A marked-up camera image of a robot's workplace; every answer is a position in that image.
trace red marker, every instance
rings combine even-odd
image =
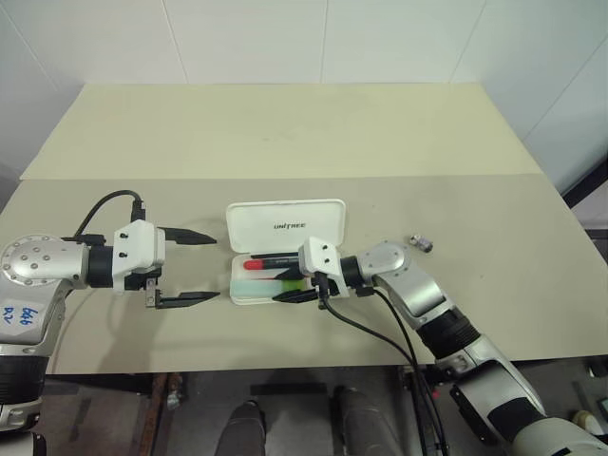
[[[248,271],[259,271],[261,269],[291,268],[298,264],[297,256],[289,256],[286,258],[248,259],[243,263],[243,268]]]

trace table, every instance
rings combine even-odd
[[[278,139],[285,131],[292,137]],[[0,240],[70,235],[119,188],[140,193],[156,224],[218,239],[167,244],[165,292],[221,296],[154,311],[142,293],[76,292],[49,373],[402,363],[315,303],[230,302],[224,210],[254,200],[341,198],[345,254],[414,232],[431,238],[432,253],[414,259],[512,359],[608,346],[606,265],[478,85],[88,86],[0,216]],[[129,207],[108,204],[90,232],[109,238]],[[399,337],[373,297],[335,306]],[[414,345],[432,361],[417,337]]]

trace case lid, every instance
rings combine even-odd
[[[242,254],[295,252],[310,236],[340,245],[342,199],[237,202],[226,209],[230,246]]]

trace white wall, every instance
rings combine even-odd
[[[608,148],[607,36],[608,0],[0,0],[0,167],[83,82],[481,81],[565,190]]]

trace robotic arm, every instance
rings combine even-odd
[[[334,295],[380,287],[454,380],[450,395],[473,432],[517,456],[608,455],[608,446],[574,424],[545,416],[538,394],[492,342],[470,324],[409,248],[382,242],[356,256],[310,238],[299,250],[300,271],[337,280]]]
[[[46,454],[42,436],[28,432],[39,419],[48,359],[65,316],[66,297],[91,288],[145,289],[153,309],[186,307],[218,295],[181,293],[162,297],[157,288],[165,242],[209,244],[191,230],[158,228],[144,210],[114,234],[114,247],[101,235],[16,239],[2,252],[0,274],[0,454]]]

